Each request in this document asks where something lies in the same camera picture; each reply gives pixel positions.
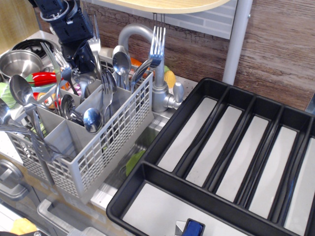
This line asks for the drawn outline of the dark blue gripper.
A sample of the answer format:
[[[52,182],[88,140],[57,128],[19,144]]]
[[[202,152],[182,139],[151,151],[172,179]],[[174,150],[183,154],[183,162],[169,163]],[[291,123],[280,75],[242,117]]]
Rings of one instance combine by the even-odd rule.
[[[61,41],[62,54],[72,69],[92,72],[95,58],[89,43],[93,26],[79,0],[40,0],[40,16],[49,23]]]

